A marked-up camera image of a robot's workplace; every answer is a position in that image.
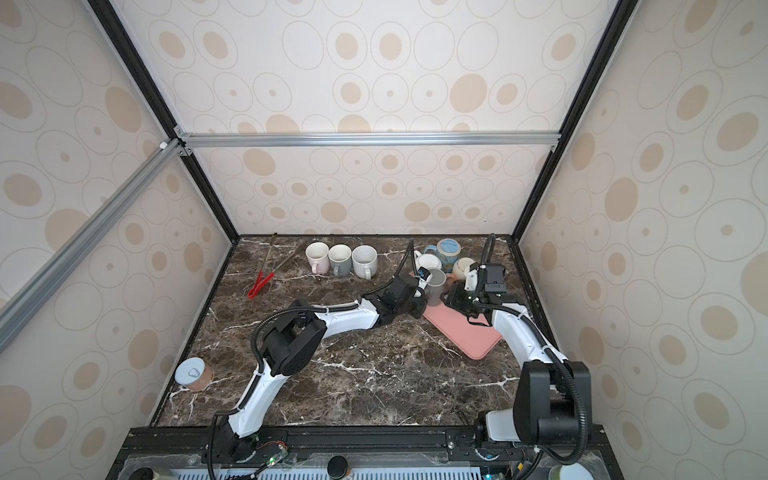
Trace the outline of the dark grey mug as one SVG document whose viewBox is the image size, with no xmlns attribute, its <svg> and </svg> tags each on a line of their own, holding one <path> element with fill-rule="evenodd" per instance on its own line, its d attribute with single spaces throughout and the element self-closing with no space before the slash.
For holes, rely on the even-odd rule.
<svg viewBox="0 0 768 480">
<path fill-rule="evenodd" d="M 428 306 L 441 304 L 440 296 L 445 291 L 447 276 L 441 269 L 430 269 L 430 276 L 425 287 L 425 295 Z"/>
</svg>

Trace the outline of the speckled cream mug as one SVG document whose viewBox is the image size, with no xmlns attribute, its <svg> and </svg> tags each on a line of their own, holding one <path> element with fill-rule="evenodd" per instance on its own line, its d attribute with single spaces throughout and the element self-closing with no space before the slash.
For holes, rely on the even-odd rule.
<svg viewBox="0 0 768 480">
<path fill-rule="evenodd" d="M 378 270 L 378 253 L 370 245 L 360 245 L 352 251 L 352 262 L 357 277 L 371 280 Z"/>
</svg>

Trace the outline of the light grey mug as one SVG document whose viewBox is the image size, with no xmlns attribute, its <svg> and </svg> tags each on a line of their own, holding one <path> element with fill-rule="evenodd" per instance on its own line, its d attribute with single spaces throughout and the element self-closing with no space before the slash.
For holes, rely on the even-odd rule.
<svg viewBox="0 0 768 480">
<path fill-rule="evenodd" d="M 352 249 L 345 244 L 336 244 L 329 249 L 330 269 L 335 277 L 349 275 L 353 269 Z"/>
</svg>

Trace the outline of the pale pink mug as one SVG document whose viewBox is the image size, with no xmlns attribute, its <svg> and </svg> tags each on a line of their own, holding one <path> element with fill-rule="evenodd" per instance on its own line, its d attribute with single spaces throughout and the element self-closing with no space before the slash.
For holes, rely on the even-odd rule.
<svg viewBox="0 0 768 480">
<path fill-rule="evenodd" d="M 313 242 L 305 249 L 305 256 L 314 275 L 326 274 L 330 269 L 329 246 L 324 242 Z"/>
</svg>

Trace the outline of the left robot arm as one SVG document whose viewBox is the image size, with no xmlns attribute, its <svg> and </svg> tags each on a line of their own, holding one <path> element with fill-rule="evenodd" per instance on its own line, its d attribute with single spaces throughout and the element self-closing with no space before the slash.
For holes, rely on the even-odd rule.
<svg viewBox="0 0 768 480">
<path fill-rule="evenodd" d="M 257 368 L 236 406 L 214 414 L 208 458 L 213 458 L 218 434 L 237 442 L 260 430 L 282 386 L 310 363 L 323 339 L 385 326 L 399 315 L 420 317 L 427 306 L 426 286 L 420 275 L 401 274 L 351 303 L 326 306 L 297 300 L 264 320 L 251 335 Z"/>
</svg>

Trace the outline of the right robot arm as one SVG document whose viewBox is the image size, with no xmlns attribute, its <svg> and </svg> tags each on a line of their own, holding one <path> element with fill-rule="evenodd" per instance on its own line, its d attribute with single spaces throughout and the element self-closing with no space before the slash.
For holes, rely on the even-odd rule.
<svg viewBox="0 0 768 480">
<path fill-rule="evenodd" d="M 561 465 L 578 462 L 592 431 L 590 373 L 545 338 L 528 309 L 507 292 L 500 264 L 473 263 L 442 295 L 471 323 L 481 317 L 510 347 L 521 371 L 513 406 L 490 411 L 481 424 L 493 442 L 535 446 Z"/>
</svg>

